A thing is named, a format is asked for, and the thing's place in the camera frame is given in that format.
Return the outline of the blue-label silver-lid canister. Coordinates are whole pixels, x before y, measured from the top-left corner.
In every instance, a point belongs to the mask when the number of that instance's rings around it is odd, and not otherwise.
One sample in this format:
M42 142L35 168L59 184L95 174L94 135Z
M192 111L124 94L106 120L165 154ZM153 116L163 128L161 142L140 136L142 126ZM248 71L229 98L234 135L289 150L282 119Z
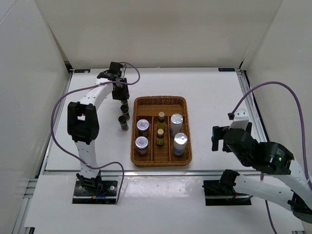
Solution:
M181 114L173 114L170 118L170 135L175 137L176 134L181 132L183 125L183 116Z
M173 142L173 154L175 156L181 156L184 153L185 147L188 143L188 138L184 133L177 133Z

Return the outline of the red-label silver-lid jar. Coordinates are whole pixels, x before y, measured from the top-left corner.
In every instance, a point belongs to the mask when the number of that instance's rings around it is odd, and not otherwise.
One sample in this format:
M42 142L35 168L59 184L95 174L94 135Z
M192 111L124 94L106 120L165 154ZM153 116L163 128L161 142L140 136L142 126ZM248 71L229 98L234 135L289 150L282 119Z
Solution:
M137 123L136 123L136 127L138 130L138 135L140 137L146 137L148 138L149 136L149 122L146 119L140 119Z

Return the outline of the yellow-label brown glass bottle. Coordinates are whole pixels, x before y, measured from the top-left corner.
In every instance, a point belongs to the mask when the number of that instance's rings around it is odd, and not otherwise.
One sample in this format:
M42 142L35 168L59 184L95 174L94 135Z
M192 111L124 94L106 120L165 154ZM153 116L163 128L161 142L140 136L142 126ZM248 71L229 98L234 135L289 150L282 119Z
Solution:
M159 112L159 114L158 114L157 128L165 130L165 114L164 114L164 112Z
M158 129L156 134L156 144L162 146L164 144L164 130Z

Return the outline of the silver-lid dark spice jar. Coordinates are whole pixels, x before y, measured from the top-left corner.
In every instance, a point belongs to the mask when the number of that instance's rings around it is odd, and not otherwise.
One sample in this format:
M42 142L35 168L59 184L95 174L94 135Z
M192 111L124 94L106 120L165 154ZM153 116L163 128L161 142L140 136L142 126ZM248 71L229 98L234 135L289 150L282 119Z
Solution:
M135 140L135 146L139 155L141 156L146 155L148 153L149 141L146 137L139 136Z

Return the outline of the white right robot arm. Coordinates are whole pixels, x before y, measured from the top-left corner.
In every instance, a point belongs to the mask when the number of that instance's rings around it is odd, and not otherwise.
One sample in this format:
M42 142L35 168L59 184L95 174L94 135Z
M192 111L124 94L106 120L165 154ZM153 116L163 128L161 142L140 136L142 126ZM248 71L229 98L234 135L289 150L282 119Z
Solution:
M258 142L250 133L251 123L245 129L231 126L212 128L212 150L218 150L223 141L223 151L233 153L245 167L270 175L286 187L273 186L247 178L237 171L226 169L218 182L208 190L216 195L231 196L235 193L253 195L278 204L300 220L312 221L312 178L293 154L276 142Z

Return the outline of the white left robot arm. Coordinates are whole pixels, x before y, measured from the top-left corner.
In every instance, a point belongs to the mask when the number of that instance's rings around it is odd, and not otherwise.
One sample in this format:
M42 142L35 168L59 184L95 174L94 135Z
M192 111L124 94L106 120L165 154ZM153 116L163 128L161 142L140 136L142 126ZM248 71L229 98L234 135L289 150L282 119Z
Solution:
M80 172L77 178L91 195L101 193L102 183L95 150L95 139L99 134L97 109L111 93L113 99L129 97L128 87L123 84L104 84L106 81L126 82L123 69L108 69L99 73L96 87L77 102L70 102L67 108L67 132L72 137L78 150Z

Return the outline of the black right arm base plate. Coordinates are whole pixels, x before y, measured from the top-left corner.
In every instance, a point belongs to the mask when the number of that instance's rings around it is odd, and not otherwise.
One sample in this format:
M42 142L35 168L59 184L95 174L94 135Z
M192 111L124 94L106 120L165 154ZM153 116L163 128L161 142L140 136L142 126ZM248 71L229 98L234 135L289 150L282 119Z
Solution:
M226 187L219 180L203 180L202 188L206 206L250 206L251 196L237 193L232 186Z

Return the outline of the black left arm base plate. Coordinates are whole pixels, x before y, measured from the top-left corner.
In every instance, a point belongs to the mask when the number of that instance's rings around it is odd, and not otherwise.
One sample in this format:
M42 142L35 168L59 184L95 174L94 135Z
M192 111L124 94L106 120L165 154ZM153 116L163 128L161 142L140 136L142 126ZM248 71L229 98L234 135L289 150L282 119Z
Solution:
M72 203L73 204L104 204L111 205L117 201L117 180L102 180L101 185L90 190L82 186L77 179L74 187Z

